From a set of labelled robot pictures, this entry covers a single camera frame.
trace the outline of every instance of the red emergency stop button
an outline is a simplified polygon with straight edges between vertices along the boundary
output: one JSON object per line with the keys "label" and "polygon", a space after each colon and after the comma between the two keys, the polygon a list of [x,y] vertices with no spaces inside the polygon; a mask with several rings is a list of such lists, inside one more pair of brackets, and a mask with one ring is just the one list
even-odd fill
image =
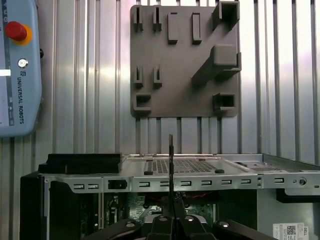
{"label": "red emergency stop button", "polygon": [[4,33],[8,38],[17,42],[24,41],[28,36],[28,31],[21,23],[17,21],[10,21],[5,26]]}

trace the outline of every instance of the gray 3d-printed tool holder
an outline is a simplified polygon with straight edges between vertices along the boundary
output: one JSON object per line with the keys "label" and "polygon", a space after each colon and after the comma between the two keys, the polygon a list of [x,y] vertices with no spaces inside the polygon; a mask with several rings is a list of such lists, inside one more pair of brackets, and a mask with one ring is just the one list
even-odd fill
{"label": "gray 3d-printed tool holder", "polygon": [[233,117],[238,113],[239,2],[131,8],[131,114]]}

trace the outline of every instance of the circular hole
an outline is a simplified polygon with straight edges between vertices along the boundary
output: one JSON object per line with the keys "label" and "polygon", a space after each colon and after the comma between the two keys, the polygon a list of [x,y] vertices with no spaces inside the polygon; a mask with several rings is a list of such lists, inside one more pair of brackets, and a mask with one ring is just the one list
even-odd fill
{"label": "circular hole", "polygon": [[301,186],[306,185],[306,183],[307,183],[307,180],[304,177],[299,180],[299,184]]}

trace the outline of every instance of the white sticker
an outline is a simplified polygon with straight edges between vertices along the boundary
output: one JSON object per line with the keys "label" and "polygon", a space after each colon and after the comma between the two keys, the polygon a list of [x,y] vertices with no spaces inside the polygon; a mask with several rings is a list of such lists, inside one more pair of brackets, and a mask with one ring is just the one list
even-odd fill
{"label": "white sticker", "polygon": [[273,237],[278,240],[307,240],[308,234],[304,223],[273,224]]}

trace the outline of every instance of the corrugated metal wall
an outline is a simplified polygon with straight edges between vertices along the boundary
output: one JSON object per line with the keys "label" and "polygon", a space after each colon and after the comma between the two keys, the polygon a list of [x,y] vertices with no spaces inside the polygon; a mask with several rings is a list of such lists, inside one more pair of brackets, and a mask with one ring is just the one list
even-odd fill
{"label": "corrugated metal wall", "polygon": [[240,0],[241,112],[130,114],[132,5],[214,0],[38,0],[44,104],[37,131],[0,140],[0,239],[19,239],[20,177],[48,153],[271,153],[319,163],[320,1]]}

